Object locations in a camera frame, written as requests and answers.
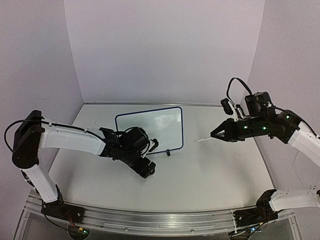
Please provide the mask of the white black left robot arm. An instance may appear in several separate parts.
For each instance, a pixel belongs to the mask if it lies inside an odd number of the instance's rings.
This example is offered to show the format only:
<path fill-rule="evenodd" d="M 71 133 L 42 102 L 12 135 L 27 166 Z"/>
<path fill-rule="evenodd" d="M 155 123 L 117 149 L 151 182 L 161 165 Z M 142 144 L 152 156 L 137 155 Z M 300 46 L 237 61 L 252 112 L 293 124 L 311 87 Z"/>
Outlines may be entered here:
<path fill-rule="evenodd" d="M 159 146 L 159 141 L 149 138 L 142 127 L 133 126 L 124 131 L 106 127 L 84 128 L 49 120 L 40 110 L 33 110 L 25 119 L 9 124 L 3 139 L 11 152 L 13 164 L 57 218 L 64 217 L 68 210 L 62 203 L 59 187 L 42 167 L 39 157 L 42 149 L 79 151 L 121 161 L 146 179 L 156 169 L 147 154 Z"/>

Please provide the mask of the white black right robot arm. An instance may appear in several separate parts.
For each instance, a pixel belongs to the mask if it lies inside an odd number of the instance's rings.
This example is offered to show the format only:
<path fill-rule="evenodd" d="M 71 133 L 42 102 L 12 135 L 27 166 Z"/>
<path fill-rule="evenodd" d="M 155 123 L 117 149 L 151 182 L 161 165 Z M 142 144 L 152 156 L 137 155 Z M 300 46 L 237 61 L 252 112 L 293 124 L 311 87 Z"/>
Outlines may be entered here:
<path fill-rule="evenodd" d="M 261 153 L 272 188 L 264 190 L 247 215 L 320 207 L 320 135 L 291 110 L 277 107 L 263 91 L 249 93 L 240 106 L 221 100 L 226 115 L 212 140 L 240 145 L 253 140 Z"/>

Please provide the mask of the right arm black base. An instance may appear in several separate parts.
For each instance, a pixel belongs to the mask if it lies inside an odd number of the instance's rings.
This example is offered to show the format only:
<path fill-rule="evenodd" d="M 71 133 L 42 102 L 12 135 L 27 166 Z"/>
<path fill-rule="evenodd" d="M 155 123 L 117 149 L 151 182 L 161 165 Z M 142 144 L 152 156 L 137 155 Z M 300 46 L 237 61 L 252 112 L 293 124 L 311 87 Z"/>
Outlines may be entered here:
<path fill-rule="evenodd" d="M 278 211 L 271 208 L 269 201 L 276 189 L 265 191 L 257 200 L 255 207 L 244 210 L 236 210 L 232 215 L 237 227 L 245 227 L 260 223 L 267 223 L 278 218 Z"/>

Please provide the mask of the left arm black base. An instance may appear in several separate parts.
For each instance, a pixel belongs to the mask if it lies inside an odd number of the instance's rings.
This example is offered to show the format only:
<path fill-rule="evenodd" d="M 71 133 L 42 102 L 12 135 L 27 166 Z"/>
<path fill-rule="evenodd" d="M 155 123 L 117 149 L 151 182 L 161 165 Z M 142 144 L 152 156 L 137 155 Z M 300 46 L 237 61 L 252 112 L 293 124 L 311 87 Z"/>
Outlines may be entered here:
<path fill-rule="evenodd" d="M 84 219 L 85 209 L 65 203 L 59 187 L 57 185 L 55 187 L 57 189 L 57 200 L 49 203 L 42 202 L 41 213 L 73 224 L 80 224 Z"/>

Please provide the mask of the white marker pen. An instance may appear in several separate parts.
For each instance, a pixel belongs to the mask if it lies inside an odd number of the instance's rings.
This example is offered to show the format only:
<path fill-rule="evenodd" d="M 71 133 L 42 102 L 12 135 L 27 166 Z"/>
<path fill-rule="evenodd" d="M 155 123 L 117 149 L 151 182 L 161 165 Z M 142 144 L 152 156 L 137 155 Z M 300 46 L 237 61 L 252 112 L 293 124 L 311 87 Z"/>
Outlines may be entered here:
<path fill-rule="evenodd" d="M 195 142 L 195 143 L 199 143 L 199 142 L 203 142 L 203 141 L 210 140 L 211 138 L 212 138 L 211 136 L 206 136 L 206 137 L 197 139 L 197 140 L 195 140 L 194 142 Z"/>

